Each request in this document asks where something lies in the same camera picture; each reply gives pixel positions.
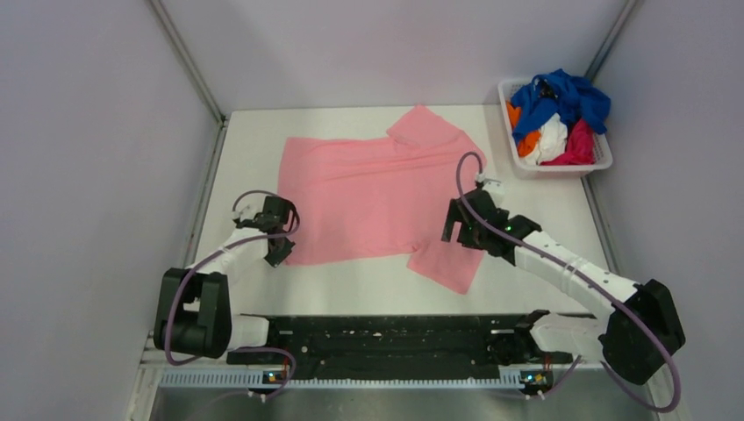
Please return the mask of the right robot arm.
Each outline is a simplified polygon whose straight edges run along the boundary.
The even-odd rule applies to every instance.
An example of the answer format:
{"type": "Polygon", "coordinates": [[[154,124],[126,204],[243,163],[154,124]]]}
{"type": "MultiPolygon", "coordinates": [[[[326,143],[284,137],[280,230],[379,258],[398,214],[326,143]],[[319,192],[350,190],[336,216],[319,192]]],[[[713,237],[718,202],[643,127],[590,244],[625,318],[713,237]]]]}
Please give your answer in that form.
{"type": "Polygon", "coordinates": [[[604,364],[619,378],[647,383],[662,367],[676,375],[673,355],[686,338],[668,287],[636,282],[600,268],[552,239],[531,219],[495,205],[486,189],[450,200],[442,238],[483,250],[536,275],[581,304],[590,318],[536,310],[518,328],[517,355],[574,353],[604,364]]]}

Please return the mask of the pink t-shirt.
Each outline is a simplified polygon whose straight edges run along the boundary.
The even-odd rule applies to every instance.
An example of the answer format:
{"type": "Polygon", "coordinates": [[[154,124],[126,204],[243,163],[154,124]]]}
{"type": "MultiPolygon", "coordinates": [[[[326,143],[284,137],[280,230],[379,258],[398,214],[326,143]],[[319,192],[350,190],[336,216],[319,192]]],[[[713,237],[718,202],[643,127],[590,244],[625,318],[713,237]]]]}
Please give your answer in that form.
{"type": "Polygon", "coordinates": [[[476,151],[467,133],[422,105],[380,139],[287,139],[277,191],[301,220],[288,263],[405,254],[411,271],[466,293],[483,253],[441,235],[450,201],[486,161],[461,161],[476,151]]]}

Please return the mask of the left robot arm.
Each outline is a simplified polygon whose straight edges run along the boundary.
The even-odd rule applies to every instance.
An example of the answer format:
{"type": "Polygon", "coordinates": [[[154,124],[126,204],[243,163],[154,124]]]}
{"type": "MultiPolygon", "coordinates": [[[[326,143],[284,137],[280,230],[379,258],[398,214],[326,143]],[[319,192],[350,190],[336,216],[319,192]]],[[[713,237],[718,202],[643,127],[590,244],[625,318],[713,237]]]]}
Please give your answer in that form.
{"type": "Polygon", "coordinates": [[[266,192],[262,204],[232,206],[234,228],[227,240],[186,268],[170,268],[161,279],[153,341],[173,366],[199,358],[217,359],[247,348],[258,361],[271,362],[281,339],[263,317],[239,313],[230,289],[258,262],[277,268],[295,246],[300,226],[290,200],[266,192]]]}

